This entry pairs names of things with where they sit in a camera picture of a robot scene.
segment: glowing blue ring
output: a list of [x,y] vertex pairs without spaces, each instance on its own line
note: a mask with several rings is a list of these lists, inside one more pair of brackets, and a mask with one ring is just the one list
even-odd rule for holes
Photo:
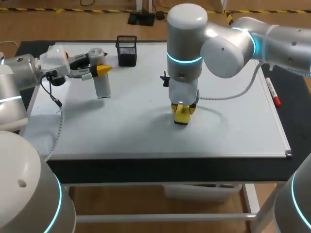
[[48,233],[49,230],[52,228],[54,222],[56,221],[57,219],[57,216],[59,214],[59,210],[60,210],[60,205],[62,203],[62,188],[60,186],[60,182],[58,180],[58,178],[55,176],[57,182],[58,182],[58,187],[59,187],[59,201],[58,201],[58,207],[57,207],[57,210],[56,210],[56,213],[54,215],[54,218],[52,219],[51,223],[49,224],[49,226],[47,227],[47,229],[44,231],[44,233]]
[[194,59],[194,60],[191,60],[191,61],[180,61],[180,60],[177,60],[177,59],[175,59],[175,58],[172,58],[172,57],[169,55],[169,53],[167,53],[167,56],[168,56],[171,60],[173,60],[173,61],[175,61],[175,62],[178,62],[178,63],[182,63],[182,64],[194,63],[194,62],[200,61],[200,60],[202,59],[202,57],[199,57],[199,58]]
[[236,27],[233,27],[232,29],[240,30],[241,32],[244,32],[244,33],[246,33],[249,36],[249,38],[252,40],[253,45],[254,45],[254,52],[253,52],[253,56],[254,56],[254,54],[256,52],[256,43],[255,43],[252,35],[248,32],[248,30],[247,29],[236,28]]
[[14,96],[14,97],[2,99],[2,100],[0,100],[0,103],[11,101],[11,100],[18,100],[18,99],[21,99],[21,96]]
[[305,222],[305,224],[309,227],[309,229],[311,229],[311,224],[308,222],[308,220],[303,216],[297,202],[296,202],[296,198],[295,198],[295,195],[294,195],[294,179],[295,179],[295,175],[296,175],[296,172],[294,174],[294,177],[293,177],[293,180],[292,180],[292,198],[293,198],[293,201],[294,201],[294,205],[296,207],[296,210],[298,211],[300,217],[302,218],[302,220]]

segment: yellow and black tape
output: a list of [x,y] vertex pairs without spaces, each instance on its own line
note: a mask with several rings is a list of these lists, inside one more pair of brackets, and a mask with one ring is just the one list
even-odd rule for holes
[[226,13],[229,25],[233,24],[232,13]]
[[[90,9],[75,9],[75,8],[0,8],[0,12],[25,12],[25,11],[55,11],[57,13],[61,12],[88,12],[88,13],[132,13],[136,12],[135,10],[90,10]],[[237,11],[212,11],[207,10],[208,14],[230,14],[230,13],[298,13],[298,14],[311,14],[311,10],[237,10]]]
[[277,10],[277,11],[267,11],[267,10],[238,10],[238,11],[226,11],[229,13],[298,13],[298,14],[310,14],[311,10]]
[[15,12],[25,12],[25,11],[55,11],[57,13],[61,12],[88,12],[88,13],[132,13],[136,12],[134,10],[89,10],[89,9],[71,9],[71,8],[0,8],[0,11],[8,12],[8,11],[15,11]]

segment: wooden floor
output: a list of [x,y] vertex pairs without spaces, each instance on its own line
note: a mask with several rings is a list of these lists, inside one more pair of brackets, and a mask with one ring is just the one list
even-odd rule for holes
[[[209,10],[220,10],[219,0],[154,0],[157,10],[182,2],[199,4]],[[80,8],[79,0],[11,0],[1,7]],[[92,9],[135,9],[135,0],[96,0]],[[229,10],[311,9],[310,0],[229,0]],[[245,14],[234,14],[236,20]],[[311,28],[311,14],[248,14],[259,20],[288,26]],[[222,15],[209,15],[209,20],[227,26]],[[153,27],[127,25],[128,14],[89,14],[65,12],[0,13],[0,41],[14,40],[105,40],[120,34],[134,34],[138,39],[165,40],[166,21],[155,21]],[[0,44],[6,57],[13,57],[14,44]],[[273,190],[273,184],[258,184],[260,204]],[[160,213],[242,213],[243,201],[232,195],[224,204],[167,200],[161,186],[79,187],[71,191],[77,214],[160,214]],[[198,223],[111,223],[78,224],[76,233],[246,233],[244,222]],[[270,225],[265,233],[275,233]]]

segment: white table surface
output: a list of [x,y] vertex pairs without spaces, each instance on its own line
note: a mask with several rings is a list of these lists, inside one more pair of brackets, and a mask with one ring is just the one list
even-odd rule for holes
[[[111,98],[98,100],[93,80],[69,79],[53,94],[64,105],[65,123],[51,159],[189,157],[285,157],[289,145],[260,70],[252,88],[233,100],[201,100],[188,126],[173,122],[168,88],[166,43],[138,44],[136,67],[118,67],[113,43],[63,43],[69,56],[91,48],[108,52]],[[231,79],[221,79],[203,64],[201,96],[225,97],[243,91],[257,61]],[[58,107],[42,88],[24,137],[47,156],[59,122]]]

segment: red marker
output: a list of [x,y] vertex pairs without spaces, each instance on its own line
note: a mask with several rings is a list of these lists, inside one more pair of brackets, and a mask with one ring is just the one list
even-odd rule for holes
[[279,100],[277,94],[276,94],[276,91],[272,85],[272,82],[270,80],[269,77],[266,77],[266,83],[268,85],[268,88],[269,88],[269,91],[272,95],[272,98],[273,98],[273,101],[274,101],[274,104],[276,105],[277,108],[279,108],[281,106],[281,101]]

